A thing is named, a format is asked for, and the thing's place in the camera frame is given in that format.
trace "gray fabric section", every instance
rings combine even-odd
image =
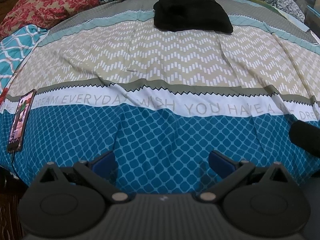
[[[72,82],[64,82],[55,84],[49,87],[40,88],[37,90],[37,94],[42,94],[45,92],[63,89],[63,88],[70,88],[70,87],[78,87],[78,86],[111,86],[115,85],[115,83],[102,80],[99,78],[93,78],[89,80],[83,80],[83,81],[72,81]],[[296,102],[296,103],[302,103],[311,105],[314,104],[315,98],[312,97],[311,99],[305,98],[303,96],[299,95],[281,95],[279,91],[272,85],[269,85],[265,88],[242,88],[242,87],[207,87],[207,86],[188,86],[188,85],[170,85],[166,83],[163,80],[152,80],[148,81],[146,79],[139,79],[130,83],[118,83],[117,85],[121,86],[124,90],[127,92],[129,91],[136,91],[140,90],[143,87],[149,87],[151,89],[166,89],[169,92],[173,94],[216,94],[221,96],[271,96],[271,95],[280,95],[283,101],[287,102]],[[7,96],[7,98],[12,102],[18,102],[20,99],[20,96],[12,97],[10,95]]]
[[[90,10],[78,13],[72,18],[63,21],[50,30],[50,34],[64,30],[75,25],[82,24],[94,18],[111,17],[115,14],[122,13],[128,10],[132,11],[147,11],[152,10],[153,5],[158,0],[125,0],[114,1],[104,5],[97,6]],[[270,11],[264,7],[257,7],[247,3],[241,3],[236,0],[216,0],[226,11],[228,15],[242,15],[254,18],[267,25],[284,30],[292,35],[308,41],[310,43],[317,43],[310,32],[305,33],[297,26],[289,22],[282,16]]]
[[[77,15],[65,20],[50,30],[50,34],[56,33],[61,30],[82,24],[88,20],[95,18],[111,17],[118,13],[122,13],[128,10],[131,11],[148,11],[153,9],[153,5],[158,0],[125,0],[114,1],[106,3],[90,10],[78,13]]]

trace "blue lattice pattern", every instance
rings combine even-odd
[[[13,115],[0,114],[0,165],[11,170],[6,144]],[[120,106],[49,106],[30,112],[15,167],[27,183],[48,161],[71,166],[113,150],[116,186],[127,193],[200,192],[218,181],[208,166],[215,149],[258,166],[281,161],[300,183],[320,160],[293,145],[284,116],[182,117],[168,109]]]

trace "light teal stripe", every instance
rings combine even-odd
[[[47,36],[43,41],[39,43],[38,47],[42,47],[53,41],[58,41],[63,36],[69,36],[75,33],[79,33],[82,30],[91,30],[95,27],[107,27],[120,22],[124,22],[124,21],[145,22],[149,19],[152,19],[154,16],[155,16],[154,11],[150,10],[150,11],[126,11],[110,17],[95,18],[95,19],[89,20],[88,22],[73,26],[65,30],[58,31],[56,33],[53,33],[52,35]]]
[[[232,25],[252,26],[252,27],[257,27],[261,30],[264,30],[265,32],[268,32],[270,34],[275,33],[276,35],[279,36],[279,38],[282,38],[284,40],[288,40],[292,43],[298,44],[299,46],[320,55],[320,45],[319,44],[312,44],[308,41],[305,41],[303,39],[300,39],[300,38],[292,35],[291,33],[287,33],[283,30],[279,30],[277,28],[271,27],[268,24],[266,24],[265,22],[260,22],[256,19],[252,19],[247,16],[230,15],[229,18],[230,18]]]
[[[123,13],[116,14],[111,17],[105,17],[105,18],[95,18],[92,19],[88,22],[85,22],[83,24],[73,26],[71,28],[65,29],[58,31],[52,35],[48,35],[43,41],[41,41],[38,45],[38,47],[42,47],[44,45],[47,45],[53,41],[58,41],[61,39],[63,36],[69,36],[74,33],[79,33],[81,30],[90,30],[95,27],[101,26],[101,27],[106,27],[106,26],[111,26],[123,21],[147,21],[149,19],[152,19],[154,17],[154,11],[126,11]],[[284,40],[291,41],[295,44],[298,44],[299,46],[308,49],[318,55],[320,55],[320,45],[319,44],[311,44],[308,41],[305,41],[303,39],[297,38],[296,36],[287,33],[283,30],[276,29],[274,27],[271,27],[267,25],[265,22],[260,22],[256,19],[247,17],[247,16],[238,16],[238,15],[230,15],[229,16],[230,21],[232,25],[236,26],[251,26],[251,27],[256,27],[261,30],[264,30],[267,33],[275,33],[278,35],[280,38]]]

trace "bed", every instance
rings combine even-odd
[[[207,163],[214,149],[280,161],[298,183],[317,172],[320,160],[288,137],[293,120],[320,120],[320,45],[297,4],[216,0],[234,27],[227,35],[162,32],[157,1],[18,1],[0,24],[0,166],[13,172],[13,115],[36,89],[14,162],[27,185],[49,161],[108,150],[113,183],[128,194],[202,191],[219,180]]]

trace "smartphone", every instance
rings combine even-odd
[[[36,95],[36,90],[31,90],[19,99],[18,107],[14,115],[13,124],[9,134],[7,152],[20,152],[22,150],[23,136],[29,112]]]

